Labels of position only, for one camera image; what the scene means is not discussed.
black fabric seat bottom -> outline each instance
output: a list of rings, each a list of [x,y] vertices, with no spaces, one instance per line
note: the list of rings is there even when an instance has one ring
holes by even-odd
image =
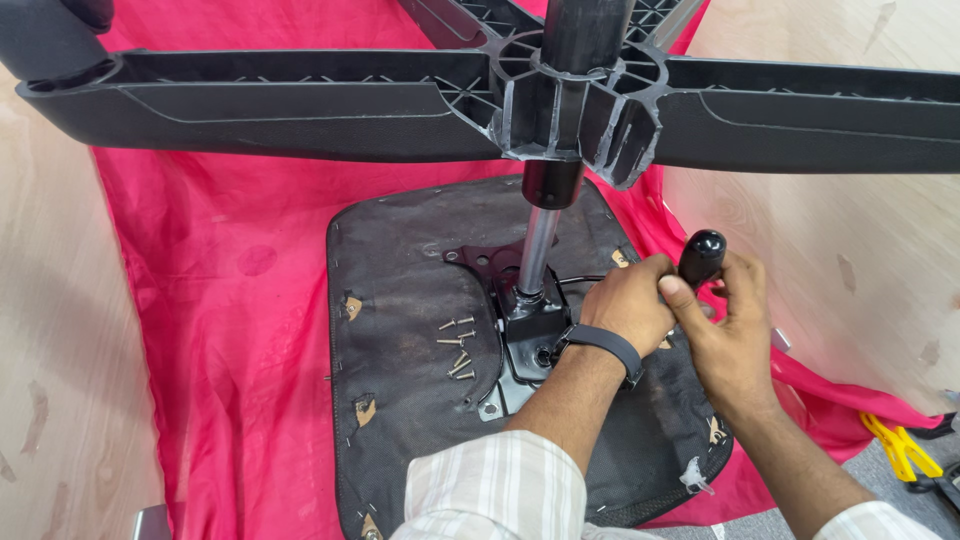
[[[341,528],[359,538],[369,516],[389,537],[403,522],[407,466],[416,457],[495,433],[477,407],[500,373],[490,299],[444,249],[521,239],[530,205],[519,176],[391,195],[345,209],[327,230],[336,490]],[[548,259],[558,277],[603,274],[619,250],[638,261],[597,189],[585,182],[563,211]],[[573,320],[589,283],[564,288]],[[475,326],[438,331],[451,317]],[[439,338],[476,329],[465,349],[475,379],[446,372],[460,353]],[[683,331],[644,358],[633,392],[617,394],[590,461],[587,521],[634,527],[686,501],[679,478],[693,457],[712,480],[732,451],[730,431],[704,396]]]

hand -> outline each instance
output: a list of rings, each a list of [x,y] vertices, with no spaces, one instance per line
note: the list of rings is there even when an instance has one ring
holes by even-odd
[[[580,322],[612,331],[629,341],[640,356],[649,355],[677,324],[657,297],[657,281],[672,272],[673,263],[666,255],[613,268],[587,293]]]
[[[770,379],[770,312],[766,273],[756,258],[728,251],[721,267],[724,286],[711,290],[728,299],[727,317],[710,323],[683,280],[660,279],[660,293],[690,341],[693,365],[713,408],[728,419],[780,409]]]

black watch strap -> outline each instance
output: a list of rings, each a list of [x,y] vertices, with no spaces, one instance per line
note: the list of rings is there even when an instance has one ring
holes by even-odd
[[[627,383],[630,388],[643,375],[643,364],[640,354],[629,341],[616,333],[588,325],[576,324],[564,331],[560,336],[561,343],[580,343],[599,347],[619,358],[627,368]]]

gray carpet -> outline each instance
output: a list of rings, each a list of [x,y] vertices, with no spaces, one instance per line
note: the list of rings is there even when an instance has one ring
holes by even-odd
[[[941,466],[960,461],[960,434],[932,441],[914,440]],[[914,494],[906,491],[902,481],[894,476],[883,447],[874,441],[860,455],[844,465],[854,478],[878,499],[886,501],[911,519],[927,526],[944,540],[960,540],[960,515],[932,493]],[[723,524],[726,540],[781,540],[793,538],[790,528],[776,508]],[[709,527],[660,528],[649,532],[667,540],[717,540]]]

wooden panel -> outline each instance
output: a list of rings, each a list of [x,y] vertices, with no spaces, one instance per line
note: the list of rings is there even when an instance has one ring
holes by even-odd
[[[153,401],[89,150],[0,67],[0,524],[123,539],[163,502]]]
[[[955,0],[713,0],[692,56],[960,71]],[[774,324],[824,377],[951,410],[960,389],[960,176],[668,168],[684,228],[770,273]]]

